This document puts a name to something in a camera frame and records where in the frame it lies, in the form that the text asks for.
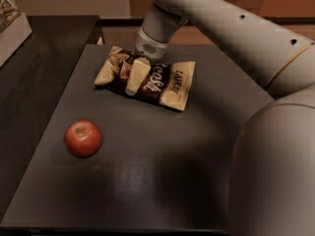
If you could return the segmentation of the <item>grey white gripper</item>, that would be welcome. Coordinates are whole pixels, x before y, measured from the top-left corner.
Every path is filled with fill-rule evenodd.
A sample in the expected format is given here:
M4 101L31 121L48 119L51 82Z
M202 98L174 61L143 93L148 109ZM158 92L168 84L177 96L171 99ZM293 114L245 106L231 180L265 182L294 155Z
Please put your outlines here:
M143 57L132 65L125 92L135 95L151 69L150 61L161 59L174 34L187 20L152 4L135 40L135 51Z

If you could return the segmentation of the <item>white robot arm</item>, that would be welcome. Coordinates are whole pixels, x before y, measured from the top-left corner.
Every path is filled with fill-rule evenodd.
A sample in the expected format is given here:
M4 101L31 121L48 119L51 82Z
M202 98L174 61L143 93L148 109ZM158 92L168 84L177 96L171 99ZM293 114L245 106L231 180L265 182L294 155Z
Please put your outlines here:
M315 236L315 42L223 0L152 0L135 47L192 23L258 91L229 170L228 236Z

